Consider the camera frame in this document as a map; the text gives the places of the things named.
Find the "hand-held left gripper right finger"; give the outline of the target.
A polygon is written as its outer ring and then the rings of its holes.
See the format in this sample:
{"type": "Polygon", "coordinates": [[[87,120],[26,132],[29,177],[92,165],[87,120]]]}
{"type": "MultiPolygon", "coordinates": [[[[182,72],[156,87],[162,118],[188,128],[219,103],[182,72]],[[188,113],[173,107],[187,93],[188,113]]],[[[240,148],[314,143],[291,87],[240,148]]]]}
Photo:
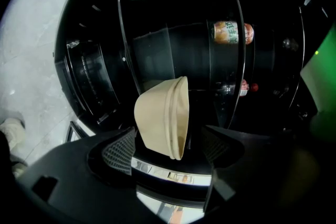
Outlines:
{"type": "Polygon", "coordinates": [[[201,130],[201,148],[212,168],[226,168],[235,164],[244,154],[245,148],[237,141],[208,126],[201,130]]]}

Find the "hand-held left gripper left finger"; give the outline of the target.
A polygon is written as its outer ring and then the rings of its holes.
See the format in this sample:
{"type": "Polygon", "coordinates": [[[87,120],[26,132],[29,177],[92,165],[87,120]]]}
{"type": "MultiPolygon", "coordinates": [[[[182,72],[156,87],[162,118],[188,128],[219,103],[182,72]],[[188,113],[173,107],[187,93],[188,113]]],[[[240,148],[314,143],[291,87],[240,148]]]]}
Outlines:
{"type": "Polygon", "coordinates": [[[88,165],[97,176],[111,176],[115,172],[132,175],[131,161],[135,153],[134,127],[118,129],[95,145],[88,153],[88,165]]]}

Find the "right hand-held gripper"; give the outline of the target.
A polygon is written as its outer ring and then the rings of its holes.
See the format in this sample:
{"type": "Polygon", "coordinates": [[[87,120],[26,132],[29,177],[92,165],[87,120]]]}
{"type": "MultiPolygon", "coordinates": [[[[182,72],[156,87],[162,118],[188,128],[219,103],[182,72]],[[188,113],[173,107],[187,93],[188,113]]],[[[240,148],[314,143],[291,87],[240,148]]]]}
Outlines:
{"type": "Polygon", "coordinates": [[[300,75],[318,112],[336,112],[336,23],[300,75]]]}

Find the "beige plastic tray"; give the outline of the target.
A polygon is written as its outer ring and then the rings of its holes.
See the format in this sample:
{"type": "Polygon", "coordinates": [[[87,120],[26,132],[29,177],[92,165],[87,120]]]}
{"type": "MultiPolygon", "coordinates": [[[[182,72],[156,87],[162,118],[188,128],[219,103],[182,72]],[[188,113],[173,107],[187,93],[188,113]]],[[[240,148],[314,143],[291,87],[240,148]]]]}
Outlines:
{"type": "Polygon", "coordinates": [[[162,81],[141,94],[134,106],[145,147],[177,161],[184,154],[189,114],[186,76],[162,81]]]}

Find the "red labelled drink bottle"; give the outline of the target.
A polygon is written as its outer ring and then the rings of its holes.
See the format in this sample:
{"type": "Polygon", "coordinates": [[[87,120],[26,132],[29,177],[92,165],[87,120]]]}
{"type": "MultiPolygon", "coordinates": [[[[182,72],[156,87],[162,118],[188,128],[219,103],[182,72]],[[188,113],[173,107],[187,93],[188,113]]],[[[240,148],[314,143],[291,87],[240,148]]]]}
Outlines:
{"type": "Polygon", "coordinates": [[[259,90],[259,85],[257,83],[248,84],[248,82],[243,79],[242,85],[240,88],[240,97],[245,97],[248,92],[257,92],[259,90]]]}

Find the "person's white right shoe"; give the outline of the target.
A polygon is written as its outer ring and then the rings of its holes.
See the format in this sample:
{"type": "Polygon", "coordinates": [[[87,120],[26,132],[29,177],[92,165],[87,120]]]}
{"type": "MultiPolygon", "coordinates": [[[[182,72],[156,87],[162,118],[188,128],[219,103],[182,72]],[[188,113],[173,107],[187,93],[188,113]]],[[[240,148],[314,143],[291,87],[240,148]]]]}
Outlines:
{"type": "Polygon", "coordinates": [[[22,173],[26,170],[27,166],[21,162],[13,162],[12,163],[12,173],[15,178],[18,178],[22,175],[22,173]]]}

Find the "person's white shoe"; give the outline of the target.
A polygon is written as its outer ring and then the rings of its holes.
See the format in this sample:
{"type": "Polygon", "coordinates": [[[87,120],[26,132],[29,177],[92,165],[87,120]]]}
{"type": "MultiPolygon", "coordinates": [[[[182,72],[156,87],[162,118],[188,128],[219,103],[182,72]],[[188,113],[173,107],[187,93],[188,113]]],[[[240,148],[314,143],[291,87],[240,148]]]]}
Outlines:
{"type": "Polygon", "coordinates": [[[26,170],[27,166],[21,162],[13,162],[12,163],[12,173],[15,178],[18,178],[22,175],[22,173],[26,170]]]}
{"type": "Polygon", "coordinates": [[[25,139],[26,131],[19,119],[7,118],[1,125],[0,131],[6,136],[9,150],[25,139]]]}

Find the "person's white left shoe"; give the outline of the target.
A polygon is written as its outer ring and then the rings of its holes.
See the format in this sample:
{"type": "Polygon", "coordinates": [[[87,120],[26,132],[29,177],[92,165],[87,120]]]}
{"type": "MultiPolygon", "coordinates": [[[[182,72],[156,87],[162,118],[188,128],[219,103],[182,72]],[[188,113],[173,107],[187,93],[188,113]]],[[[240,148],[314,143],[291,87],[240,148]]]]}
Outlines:
{"type": "Polygon", "coordinates": [[[0,131],[6,136],[9,150],[25,139],[26,131],[19,119],[7,118],[1,125],[0,131]]]}

